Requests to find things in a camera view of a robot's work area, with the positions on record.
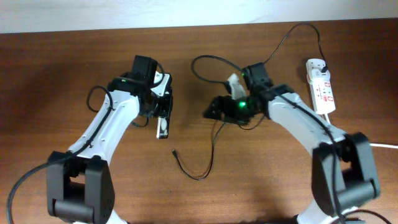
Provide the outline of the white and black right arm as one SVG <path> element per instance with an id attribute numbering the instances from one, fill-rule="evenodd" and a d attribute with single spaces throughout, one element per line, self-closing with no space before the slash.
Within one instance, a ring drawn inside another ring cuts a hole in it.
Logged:
<path id="1" fill-rule="evenodd" d="M 285 128 L 312 157 L 313 202 L 289 223 L 344 223 L 348 214 L 378 198 L 381 186 L 373 150 L 363 133 L 348 134 L 322 120 L 287 85 L 275 86 L 262 63 L 225 82 L 227 96 L 217 96 L 205 118 L 246 125 L 262 113 Z"/>

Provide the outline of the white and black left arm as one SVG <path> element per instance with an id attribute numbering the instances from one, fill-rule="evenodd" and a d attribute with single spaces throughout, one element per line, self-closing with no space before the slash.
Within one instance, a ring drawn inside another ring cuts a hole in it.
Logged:
<path id="1" fill-rule="evenodd" d="M 46 169 L 47 210 L 66 223 L 124 223 L 114 209 L 109 165 L 127 128 L 139 116 L 157 118 L 157 139 L 169 136 L 172 76 L 137 55 L 129 72 L 104 87 L 101 108 L 67 152 L 54 151 Z"/>

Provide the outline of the white power strip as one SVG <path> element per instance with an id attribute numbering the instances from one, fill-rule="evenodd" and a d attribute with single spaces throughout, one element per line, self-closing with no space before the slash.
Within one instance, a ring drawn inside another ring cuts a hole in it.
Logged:
<path id="1" fill-rule="evenodd" d="M 323 72 L 326 66 L 324 60 L 311 58 L 306 62 L 307 81 L 310 85 L 310 92 L 314 111 L 316 114 L 329 114 L 336 110 L 335 99 L 331 89 L 330 72 Z"/>

